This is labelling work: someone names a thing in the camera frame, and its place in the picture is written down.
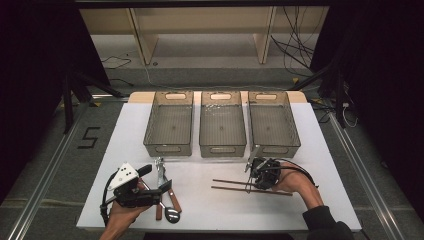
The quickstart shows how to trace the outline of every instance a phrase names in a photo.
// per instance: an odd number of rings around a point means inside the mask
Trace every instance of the storage bin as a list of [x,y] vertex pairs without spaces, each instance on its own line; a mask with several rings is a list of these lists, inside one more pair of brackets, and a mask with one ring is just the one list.
[[144,136],[151,157],[191,156],[193,92],[156,92]]
[[202,92],[199,136],[202,157],[243,157],[246,144],[240,92]]
[[292,158],[301,143],[287,92],[249,92],[249,129],[256,157]]

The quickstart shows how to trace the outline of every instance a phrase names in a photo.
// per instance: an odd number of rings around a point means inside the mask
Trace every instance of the human hand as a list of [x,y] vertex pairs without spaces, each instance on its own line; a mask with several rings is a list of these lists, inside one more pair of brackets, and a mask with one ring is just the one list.
[[[296,165],[289,162],[283,162],[281,166],[297,168]],[[324,205],[318,189],[303,173],[296,170],[281,169],[278,182],[272,187],[272,190],[299,193],[308,209]]]
[[[140,181],[137,184],[137,187],[140,191],[145,189],[144,185],[141,184]],[[109,213],[109,222],[100,239],[118,239],[125,233],[131,223],[133,223],[142,212],[146,211],[150,207],[151,206],[125,208],[121,207],[119,203],[114,201]]]

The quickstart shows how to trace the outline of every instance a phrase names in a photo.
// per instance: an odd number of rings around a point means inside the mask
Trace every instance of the gray floor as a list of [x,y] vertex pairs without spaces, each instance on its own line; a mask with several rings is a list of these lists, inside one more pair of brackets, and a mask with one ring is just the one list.
[[[294,77],[298,77],[284,69],[282,64],[284,58],[273,44],[270,47],[267,64],[259,65],[253,41],[247,35],[163,36],[155,50],[152,64],[146,68],[140,65],[131,38],[94,36],[93,39],[102,59],[109,56],[131,59],[129,64],[106,70],[110,79],[117,79],[111,81],[112,86],[123,93],[169,88],[200,91],[214,86],[219,86],[214,89],[231,87],[237,90],[284,90],[293,85]],[[117,46],[114,41],[120,43],[118,48],[110,47]],[[290,59],[286,60],[286,67],[289,67]],[[106,68],[114,68],[124,62],[125,60],[108,61],[104,65]],[[309,74],[307,70],[299,68],[294,63],[291,66],[298,73]],[[311,99],[318,98],[316,93],[318,86],[319,81],[306,87],[305,95]],[[96,88],[90,90],[93,94],[103,94]],[[68,135],[63,134],[64,110],[61,105],[58,106],[51,118],[49,131],[40,141],[33,160],[27,164],[0,207],[0,239],[6,239],[11,233],[28,200],[34,196],[34,189],[41,179],[45,179],[43,174],[50,161],[58,160],[57,156],[60,153],[56,152],[57,147],[67,138],[69,145],[59,157],[60,164],[53,172],[52,181],[47,184],[46,191],[41,193],[39,208],[35,209],[34,217],[27,220],[29,228],[24,234],[24,239],[99,238],[100,232],[88,232],[76,228],[75,225],[125,100],[105,97],[96,99],[94,102],[99,103],[97,105],[78,105],[75,100],[74,111],[79,120],[75,131]],[[391,239],[390,233],[386,232],[386,225],[379,218],[379,210],[370,200],[369,192],[364,188],[361,177],[349,158],[349,152],[337,134],[334,122],[331,119],[326,122],[329,115],[325,110],[316,110],[315,113],[317,121],[323,121],[320,123],[321,130],[364,232],[370,239]],[[347,113],[347,117],[355,119],[351,112]],[[97,128],[90,130],[87,135],[97,138],[97,141],[93,148],[84,149],[81,147],[92,143],[83,139],[89,127]],[[361,162],[368,170],[388,210],[393,214],[394,222],[404,239],[423,239],[422,221],[402,194],[389,170],[381,164],[381,158],[360,121],[356,127],[347,127],[345,133],[352,140]],[[293,233],[293,236],[295,239],[306,239],[305,233]],[[123,239],[142,239],[142,237],[142,232],[131,230]],[[360,232],[355,234],[355,239],[366,239],[366,237]]]

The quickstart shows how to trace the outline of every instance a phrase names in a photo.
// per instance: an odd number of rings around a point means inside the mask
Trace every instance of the tabletop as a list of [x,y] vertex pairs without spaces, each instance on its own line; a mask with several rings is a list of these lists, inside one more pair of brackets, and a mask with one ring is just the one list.
[[[334,218],[345,222],[352,231],[360,231],[358,218],[311,105],[304,102],[291,103],[291,108],[302,144],[291,160],[312,175],[315,183],[319,185],[324,203],[330,207]],[[149,156],[143,146],[150,110],[151,103],[124,104],[77,227],[88,230],[104,228],[99,210],[103,190],[110,175],[123,162],[130,163],[136,169],[146,164],[154,165],[154,158]],[[237,187],[216,183],[212,179],[241,182],[248,180],[249,173],[245,173],[244,168],[250,154],[250,146],[246,146],[243,157],[202,158],[199,148],[200,105],[196,100],[194,112],[192,155],[165,158],[167,177],[173,180],[173,190],[182,208],[181,220],[176,224],[167,222],[165,218],[157,221],[155,207],[152,207],[142,213],[130,227],[145,232],[306,231],[307,226],[302,213],[307,209],[302,198],[296,193],[293,196],[281,196],[211,188],[212,185]],[[244,101],[243,112],[247,119],[247,106]],[[158,174],[156,169],[153,169],[151,173],[143,176],[143,179],[149,187],[157,188]],[[169,197],[166,194],[163,196],[164,204],[170,206]]]

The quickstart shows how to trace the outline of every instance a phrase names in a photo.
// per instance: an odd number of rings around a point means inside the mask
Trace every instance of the black sleeve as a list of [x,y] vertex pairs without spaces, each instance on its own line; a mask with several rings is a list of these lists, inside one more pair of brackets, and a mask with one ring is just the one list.
[[328,206],[319,206],[303,213],[309,229],[308,240],[353,240],[352,231],[344,222],[336,222]]

